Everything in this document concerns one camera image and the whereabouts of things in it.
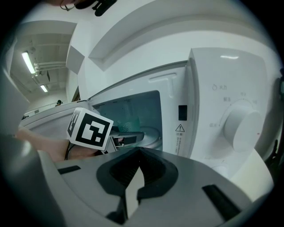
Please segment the white ceiling pipes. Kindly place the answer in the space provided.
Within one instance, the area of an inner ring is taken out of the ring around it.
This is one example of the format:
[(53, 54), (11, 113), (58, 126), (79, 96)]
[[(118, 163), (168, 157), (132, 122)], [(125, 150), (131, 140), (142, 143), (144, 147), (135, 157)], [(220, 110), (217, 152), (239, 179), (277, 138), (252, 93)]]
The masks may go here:
[(63, 68), (66, 68), (66, 62), (64, 61), (34, 63), (34, 70), (31, 74), (39, 76), (46, 74), (48, 71), (58, 70)]

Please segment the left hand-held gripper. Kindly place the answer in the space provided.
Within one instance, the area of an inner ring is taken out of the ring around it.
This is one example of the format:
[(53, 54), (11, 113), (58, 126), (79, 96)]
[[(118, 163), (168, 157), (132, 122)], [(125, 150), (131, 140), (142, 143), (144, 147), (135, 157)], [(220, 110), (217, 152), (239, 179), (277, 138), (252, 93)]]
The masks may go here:
[(143, 132), (115, 132), (111, 130), (113, 123), (98, 113), (77, 107), (67, 127), (67, 137), (72, 144), (100, 150), (103, 154), (118, 150), (114, 137), (124, 137), (125, 145), (136, 143), (137, 137), (144, 137)]

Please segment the green object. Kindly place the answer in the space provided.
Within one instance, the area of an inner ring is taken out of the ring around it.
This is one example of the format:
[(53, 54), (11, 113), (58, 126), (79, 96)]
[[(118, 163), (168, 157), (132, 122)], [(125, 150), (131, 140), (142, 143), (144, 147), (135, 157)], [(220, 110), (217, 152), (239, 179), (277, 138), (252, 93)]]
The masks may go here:
[(118, 115), (117, 126), (120, 132), (140, 131), (140, 120), (131, 103), (123, 104)]

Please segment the person's left forearm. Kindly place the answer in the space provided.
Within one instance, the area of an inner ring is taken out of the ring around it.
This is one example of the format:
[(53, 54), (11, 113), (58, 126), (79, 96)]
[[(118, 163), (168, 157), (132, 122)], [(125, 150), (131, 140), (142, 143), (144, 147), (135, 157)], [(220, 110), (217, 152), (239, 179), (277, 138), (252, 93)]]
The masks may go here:
[(69, 160), (84, 159), (101, 155), (101, 151), (91, 148), (82, 147), (79, 145), (68, 146), (67, 139), (53, 139), (36, 134), (24, 127), (20, 127), (15, 135), (20, 140), (27, 140), (31, 145), (39, 151), (45, 151), (54, 162), (65, 160), (66, 151), (70, 151)]

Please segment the black office chair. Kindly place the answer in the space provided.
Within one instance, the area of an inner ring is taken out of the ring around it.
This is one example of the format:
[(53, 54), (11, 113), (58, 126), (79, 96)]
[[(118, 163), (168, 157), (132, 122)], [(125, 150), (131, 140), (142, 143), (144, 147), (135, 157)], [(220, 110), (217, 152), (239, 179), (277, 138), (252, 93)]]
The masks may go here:
[(275, 140), (272, 154), (265, 161), (273, 177), (279, 174), (282, 169), (282, 157), (284, 156), (284, 68), (280, 69), (281, 77), (279, 81), (278, 96), (280, 98), (281, 108), (283, 109), (283, 121), (281, 126), (280, 139)]

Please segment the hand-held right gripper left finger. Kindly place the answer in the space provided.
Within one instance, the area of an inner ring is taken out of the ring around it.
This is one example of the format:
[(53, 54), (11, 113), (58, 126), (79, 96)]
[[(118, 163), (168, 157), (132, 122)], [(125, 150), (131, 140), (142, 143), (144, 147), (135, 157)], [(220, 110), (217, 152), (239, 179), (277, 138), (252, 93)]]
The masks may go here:
[(121, 195), (105, 192), (97, 170), (107, 157), (54, 163), (24, 141), (1, 138), (1, 173), (16, 201), (40, 227), (142, 227), (133, 178)]

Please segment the glass turntable plate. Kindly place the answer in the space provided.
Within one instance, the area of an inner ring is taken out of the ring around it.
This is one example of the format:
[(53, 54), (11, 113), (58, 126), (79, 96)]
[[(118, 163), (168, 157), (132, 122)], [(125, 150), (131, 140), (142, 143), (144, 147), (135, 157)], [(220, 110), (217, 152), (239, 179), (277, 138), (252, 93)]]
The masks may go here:
[(150, 126), (141, 127), (144, 133), (144, 138), (139, 142), (140, 147), (150, 148), (150, 149), (162, 149), (162, 137), (158, 129)]

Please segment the white microwave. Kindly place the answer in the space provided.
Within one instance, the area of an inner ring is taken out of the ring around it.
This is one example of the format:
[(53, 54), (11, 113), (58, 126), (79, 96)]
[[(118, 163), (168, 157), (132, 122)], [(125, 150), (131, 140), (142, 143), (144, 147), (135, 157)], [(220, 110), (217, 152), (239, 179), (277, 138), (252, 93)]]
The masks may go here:
[(262, 57), (235, 49), (194, 48), (187, 62), (138, 74), (85, 101), (28, 117), (21, 125), (66, 138), (75, 108), (89, 109), (117, 126), (123, 104), (131, 103), (140, 128), (159, 130), (162, 151), (202, 162), (230, 179), (255, 150), (267, 111), (267, 87)]

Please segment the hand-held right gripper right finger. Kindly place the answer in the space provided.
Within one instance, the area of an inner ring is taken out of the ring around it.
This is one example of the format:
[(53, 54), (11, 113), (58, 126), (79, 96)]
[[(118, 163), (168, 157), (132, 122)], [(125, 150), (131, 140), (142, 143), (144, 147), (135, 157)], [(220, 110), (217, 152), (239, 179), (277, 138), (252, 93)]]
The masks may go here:
[(215, 185), (243, 211), (252, 201), (234, 183), (207, 165), (163, 151), (150, 149), (177, 167), (175, 185), (163, 196), (143, 199), (127, 221), (127, 227), (216, 227), (225, 219), (203, 187)]

